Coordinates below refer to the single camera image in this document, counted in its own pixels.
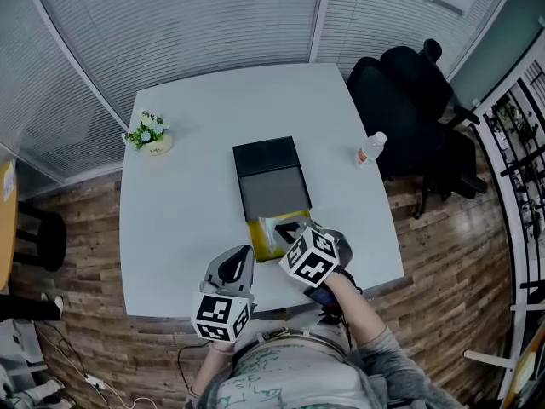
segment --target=plastic water bottle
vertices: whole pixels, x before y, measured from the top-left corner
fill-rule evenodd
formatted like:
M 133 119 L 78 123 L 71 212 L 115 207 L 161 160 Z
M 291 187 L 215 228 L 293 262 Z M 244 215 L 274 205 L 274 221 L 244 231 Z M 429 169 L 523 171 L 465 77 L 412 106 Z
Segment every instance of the plastic water bottle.
M 376 158 L 384 150 L 384 144 L 386 143 L 386 135 L 382 132 L 376 132 L 373 136 L 369 136 L 365 140 L 364 145 L 356 153 L 356 166 L 363 168 L 365 164 L 375 162 Z

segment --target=belt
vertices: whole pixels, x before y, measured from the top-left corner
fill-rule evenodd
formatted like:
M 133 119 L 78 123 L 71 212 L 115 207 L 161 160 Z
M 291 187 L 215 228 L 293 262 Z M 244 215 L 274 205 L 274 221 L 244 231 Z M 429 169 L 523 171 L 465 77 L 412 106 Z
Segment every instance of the belt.
M 313 334 L 312 332 L 304 332 L 304 331 L 300 331 L 300 330 L 291 330 L 291 329 L 283 329 L 283 330 L 280 330 L 280 331 L 273 331 L 273 332 L 263 332 L 262 333 L 262 336 L 263 336 L 263 341 L 260 341 L 260 340 L 255 340 L 254 342 L 252 343 L 249 343 L 247 345 L 245 345 L 244 347 L 242 347 L 237 353 L 235 353 L 232 358 L 231 358 L 231 361 L 232 361 L 232 368 L 236 368 L 237 366 L 237 363 L 242 359 L 242 357 L 249 353 L 249 351 L 265 342 L 270 342 L 270 341 L 278 341 L 279 339 L 284 339 L 286 337 L 302 337 L 308 341 L 313 341 L 313 342 L 316 342 L 316 343 L 322 343 L 323 345 L 329 347 L 330 349 L 334 349 L 335 351 L 337 351 L 341 356 L 346 356 L 347 354 L 344 352 L 344 350 L 342 349 L 342 347 L 329 340 L 328 338 L 325 338 L 325 337 L 322 337 L 320 335 L 316 335 L 316 334 Z

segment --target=flower pot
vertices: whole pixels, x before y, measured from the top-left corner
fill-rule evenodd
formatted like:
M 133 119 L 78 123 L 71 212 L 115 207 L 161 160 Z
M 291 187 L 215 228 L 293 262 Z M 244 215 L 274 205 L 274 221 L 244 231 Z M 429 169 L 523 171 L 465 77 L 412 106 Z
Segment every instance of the flower pot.
M 165 133 L 163 138 L 159 141 L 148 142 L 144 144 L 141 148 L 142 151 L 146 152 L 150 156 L 156 156 L 158 154 L 163 154 L 168 152 L 174 145 L 172 135 L 170 133 Z

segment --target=window blinds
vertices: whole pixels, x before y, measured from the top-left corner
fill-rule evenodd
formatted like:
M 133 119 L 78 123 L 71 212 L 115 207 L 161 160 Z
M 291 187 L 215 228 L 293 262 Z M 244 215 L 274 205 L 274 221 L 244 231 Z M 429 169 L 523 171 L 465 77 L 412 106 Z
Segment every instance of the window blinds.
M 125 123 L 135 93 L 206 72 L 308 58 L 317 0 L 43 0 Z
M 0 142 L 57 181 L 121 161 L 121 127 L 70 66 L 32 0 L 0 0 L 0 13 Z
M 335 62 L 347 78 L 363 56 L 379 58 L 406 45 L 417 51 L 429 37 L 443 48 L 445 75 L 479 35 L 499 0 L 475 0 L 465 14 L 429 0 L 329 0 L 317 62 Z

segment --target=black office chair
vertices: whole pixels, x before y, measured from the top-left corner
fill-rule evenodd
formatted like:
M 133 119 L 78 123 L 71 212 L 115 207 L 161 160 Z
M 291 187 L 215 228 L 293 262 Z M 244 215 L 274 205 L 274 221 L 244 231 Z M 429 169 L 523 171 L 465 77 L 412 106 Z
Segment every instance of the black office chair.
M 438 121 L 453 93 L 435 65 L 440 56 L 439 44 L 429 39 L 420 54 L 396 47 L 380 61 L 360 59 L 347 80 L 367 133 L 387 135 L 384 152 L 377 159 L 382 178 L 424 177 L 416 219 L 424 213 L 430 191 L 442 199 L 452 192 L 468 199 L 486 192 L 486 183 L 476 176 L 473 141 L 453 130 L 464 119 L 478 124 L 479 118 L 455 106 L 456 116 L 448 124 Z

